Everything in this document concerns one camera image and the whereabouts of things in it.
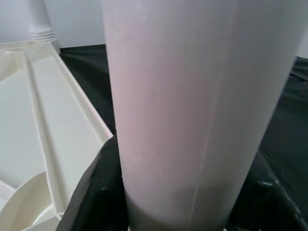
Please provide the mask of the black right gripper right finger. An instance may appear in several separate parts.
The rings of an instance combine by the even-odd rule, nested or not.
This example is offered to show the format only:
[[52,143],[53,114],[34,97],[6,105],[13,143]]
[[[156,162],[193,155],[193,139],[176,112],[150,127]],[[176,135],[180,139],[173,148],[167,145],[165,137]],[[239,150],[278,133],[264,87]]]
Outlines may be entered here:
[[259,149],[228,231],[308,231],[308,145]]

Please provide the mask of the white plastic children table top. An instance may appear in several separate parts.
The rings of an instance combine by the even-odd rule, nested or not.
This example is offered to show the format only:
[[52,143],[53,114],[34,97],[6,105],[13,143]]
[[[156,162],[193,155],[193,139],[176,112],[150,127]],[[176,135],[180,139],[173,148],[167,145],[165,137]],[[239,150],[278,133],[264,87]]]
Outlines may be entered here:
[[55,231],[111,137],[51,43],[0,44],[0,231]]

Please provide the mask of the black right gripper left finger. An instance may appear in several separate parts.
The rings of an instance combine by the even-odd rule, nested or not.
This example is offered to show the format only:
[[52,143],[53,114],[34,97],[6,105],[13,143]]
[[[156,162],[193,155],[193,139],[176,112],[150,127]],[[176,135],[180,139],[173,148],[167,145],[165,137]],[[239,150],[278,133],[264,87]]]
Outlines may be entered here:
[[103,145],[82,175],[56,231],[128,231],[116,136]]

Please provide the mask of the black table cloth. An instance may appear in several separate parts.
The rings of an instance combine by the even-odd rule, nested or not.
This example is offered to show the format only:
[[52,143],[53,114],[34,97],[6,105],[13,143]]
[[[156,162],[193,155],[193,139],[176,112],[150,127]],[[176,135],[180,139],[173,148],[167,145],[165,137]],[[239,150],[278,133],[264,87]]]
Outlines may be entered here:
[[[115,133],[106,47],[63,48],[60,56]],[[308,200],[308,59],[296,59],[246,183]]]

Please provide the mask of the white plastic table leg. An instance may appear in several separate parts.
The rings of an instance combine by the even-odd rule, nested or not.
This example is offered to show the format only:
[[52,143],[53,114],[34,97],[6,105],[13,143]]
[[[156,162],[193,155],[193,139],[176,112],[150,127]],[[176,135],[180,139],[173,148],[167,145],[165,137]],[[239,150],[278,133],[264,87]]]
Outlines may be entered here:
[[33,42],[51,42],[59,46],[44,0],[26,0],[29,12],[29,34]]
[[131,231],[223,231],[308,0],[103,0]]

